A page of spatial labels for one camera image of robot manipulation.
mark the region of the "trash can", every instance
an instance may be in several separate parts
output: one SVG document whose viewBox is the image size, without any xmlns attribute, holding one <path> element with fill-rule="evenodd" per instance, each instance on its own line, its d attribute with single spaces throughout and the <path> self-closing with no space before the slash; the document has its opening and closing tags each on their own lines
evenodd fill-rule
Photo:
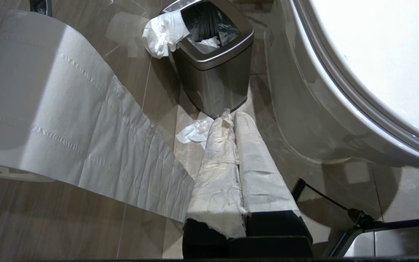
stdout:
<svg viewBox="0 0 419 262">
<path fill-rule="evenodd" d="M 169 58 L 185 93 L 212 118 L 237 109 L 247 99 L 253 27 L 229 0 L 178 0 L 161 13 L 176 10 L 190 35 Z"/>
</svg>

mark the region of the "white toilet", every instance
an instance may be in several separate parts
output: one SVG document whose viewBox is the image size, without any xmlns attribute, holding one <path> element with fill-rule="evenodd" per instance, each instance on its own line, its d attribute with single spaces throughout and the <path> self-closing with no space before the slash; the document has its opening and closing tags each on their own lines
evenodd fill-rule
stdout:
<svg viewBox="0 0 419 262">
<path fill-rule="evenodd" d="M 419 167 L 418 0 L 275 0 L 265 46 L 291 149 Z"/>
</svg>

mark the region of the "trash can lid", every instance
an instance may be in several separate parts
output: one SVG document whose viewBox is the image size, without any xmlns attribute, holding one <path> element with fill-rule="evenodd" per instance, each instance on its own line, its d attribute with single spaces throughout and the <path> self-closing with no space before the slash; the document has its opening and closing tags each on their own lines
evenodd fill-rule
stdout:
<svg viewBox="0 0 419 262">
<path fill-rule="evenodd" d="M 254 38 L 254 31 L 247 18 L 228 0 L 178 0 L 161 10 L 161 14 L 176 10 L 182 12 L 202 2 L 211 2 L 214 4 L 232 21 L 232 23 L 234 23 L 240 32 L 238 37 L 233 41 L 211 53 L 200 52 L 187 38 L 184 38 L 177 44 L 178 49 L 176 52 L 182 54 L 197 69 L 208 70 L 231 60 L 251 46 Z"/>
</svg>

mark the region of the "toilet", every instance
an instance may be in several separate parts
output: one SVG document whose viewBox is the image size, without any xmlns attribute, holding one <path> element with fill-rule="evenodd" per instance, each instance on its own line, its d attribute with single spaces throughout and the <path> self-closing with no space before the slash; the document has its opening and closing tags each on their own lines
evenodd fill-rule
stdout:
<svg viewBox="0 0 419 262">
<path fill-rule="evenodd" d="M 419 168 L 419 1 L 275 0 L 264 41 L 294 152 Z"/>
</svg>

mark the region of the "black trash bag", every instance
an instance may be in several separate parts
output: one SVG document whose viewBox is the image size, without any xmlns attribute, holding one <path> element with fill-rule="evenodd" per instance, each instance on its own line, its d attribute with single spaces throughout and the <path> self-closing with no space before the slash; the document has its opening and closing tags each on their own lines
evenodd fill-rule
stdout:
<svg viewBox="0 0 419 262">
<path fill-rule="evenodd" d="M 181 13 L 183 21 L 190 32 L 187 38 L 197 48 L 198 46 L 195 43 L 198 44 L 215 36 L 220 41 L 220 45 L 225 46 L 240 34 L 234 23 L 211 2 L 199 3 Z"/>
</svg>

